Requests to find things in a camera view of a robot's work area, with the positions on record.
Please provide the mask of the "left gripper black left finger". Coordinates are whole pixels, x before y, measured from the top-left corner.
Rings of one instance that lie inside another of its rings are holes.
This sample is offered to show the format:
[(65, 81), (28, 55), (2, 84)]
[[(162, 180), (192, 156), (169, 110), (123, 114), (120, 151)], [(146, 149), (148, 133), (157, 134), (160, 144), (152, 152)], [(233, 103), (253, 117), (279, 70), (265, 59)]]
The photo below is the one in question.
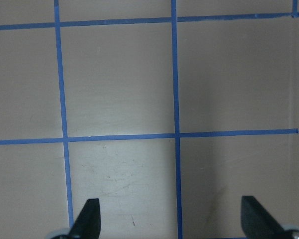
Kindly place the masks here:
[(100, 232), (101, 213), (99, 199), (88, 199), (71, 228), (68, 237), (70, 239), (98, 239)]

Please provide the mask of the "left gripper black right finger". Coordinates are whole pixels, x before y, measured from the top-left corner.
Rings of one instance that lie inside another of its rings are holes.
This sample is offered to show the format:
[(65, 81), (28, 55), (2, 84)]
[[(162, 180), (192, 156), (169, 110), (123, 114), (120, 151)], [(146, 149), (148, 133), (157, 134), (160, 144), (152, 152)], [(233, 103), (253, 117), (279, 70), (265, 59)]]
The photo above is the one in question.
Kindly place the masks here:
[(241, 227), (248, 239), (291, 238), (254, 196), (241, 198)]

